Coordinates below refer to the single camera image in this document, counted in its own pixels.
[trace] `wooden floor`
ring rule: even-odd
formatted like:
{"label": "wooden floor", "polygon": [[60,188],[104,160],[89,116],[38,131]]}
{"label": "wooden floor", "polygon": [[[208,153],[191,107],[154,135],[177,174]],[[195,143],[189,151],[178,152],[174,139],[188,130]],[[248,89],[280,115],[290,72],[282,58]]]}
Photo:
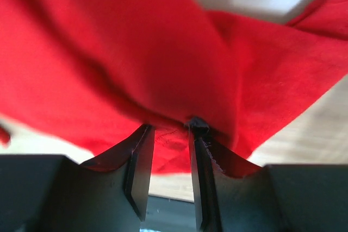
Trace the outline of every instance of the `wooden floor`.
{"label": "wooden floor", "polygon": [[[311,0],[197,1],[205,8],[234,11],[284,23],[298,15]],[[39,134],[4,117],[0,120],[15,134],[10,148],[0,147],[0,153],[66,153],[74,155],[79,162],[92,156],[88,151],[76,151],[76,147],[70,143]],[[46,146],[48,141],[52,144],[49,149]],[[305,113],[260,146],[250,160],[259,165],[269,162],[348,163],[348,78],[343,79]],[[150,193],[193,200],[190,175],[153,176]]]}

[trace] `red fabric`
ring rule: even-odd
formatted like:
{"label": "red fabric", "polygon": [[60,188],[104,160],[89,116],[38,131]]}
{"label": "red fabric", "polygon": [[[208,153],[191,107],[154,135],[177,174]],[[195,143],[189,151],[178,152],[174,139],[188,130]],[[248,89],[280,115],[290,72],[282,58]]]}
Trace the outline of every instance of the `red fabric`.
{"label": "red fabric", "polygon": [[9,132],[0,125],[0,146],[7,147],[8,142],[11,139]]}
{"label": "red fabric", "polygon": [[156,173],[190,171],[193,116],[248,157],[348,71],[348,0],[284,26],[192,0],[0,1],[0,113],[95,154],[152,123]]}

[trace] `black plastic part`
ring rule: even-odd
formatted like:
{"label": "black plastic part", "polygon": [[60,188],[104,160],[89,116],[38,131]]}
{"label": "black plastic part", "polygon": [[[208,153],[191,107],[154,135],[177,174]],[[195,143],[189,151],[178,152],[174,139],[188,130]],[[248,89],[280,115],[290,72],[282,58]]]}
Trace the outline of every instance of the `black plastic part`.
{"label": "black plastic part", "polygon": [[348,165],[267,165],[232,178],[201,137],[193,143],[198,231],[348,231]]}
{"label": "black plastic part", "polygon": [[195,232],[195,206],[192,202],[149,196],[146,221],[140,227],[162,232]]}
{"label": "black plastic part", "polygon": [[[1,155],[0,232],[139,231],[151,172],[141,158],[152,160],[153,132],[142,126],[118,149],[82,165],[61,155]],[[134,204],[125,195],[131,177]]]}

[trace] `wooden surface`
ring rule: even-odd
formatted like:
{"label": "wooden surface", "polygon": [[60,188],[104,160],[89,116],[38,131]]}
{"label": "wooden surface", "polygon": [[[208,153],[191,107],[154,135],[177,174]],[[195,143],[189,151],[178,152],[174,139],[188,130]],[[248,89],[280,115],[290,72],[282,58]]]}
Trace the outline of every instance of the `wooden surface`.
{"label": "wooden surface", "polygon": [[[228,10],[284,23],[298,15],[311,0],[197,1],[208,9]],[[5,117],[1,122],[13,132],[13,136],[10,147],[0,148],[0,153],[64,153],[77,162],[92,156],[68,142],[40,134]],[[268,162],[348,163],[348,78],[260,146],[250,160],[259,165]],[[190,175],[153,176],[150,193],[193,200]]]}

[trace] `red cloth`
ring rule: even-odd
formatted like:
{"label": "red cloth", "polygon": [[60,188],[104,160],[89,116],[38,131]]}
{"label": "red cloth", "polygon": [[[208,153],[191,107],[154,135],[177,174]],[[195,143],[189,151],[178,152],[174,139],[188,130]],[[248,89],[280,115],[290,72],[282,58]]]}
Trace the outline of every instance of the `red cloth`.
{"label": "red cloth", "polygon": [[248,157],[348,71],[348,0],[285,26],[193,0],[0,1],[0,113],[95,154],[157,125],[156,173],[190,171],[193,116]]}
{"label": "red cloth", "polygon": [[11,139],[9,132],[0,125],[0,146],[6,147]]}

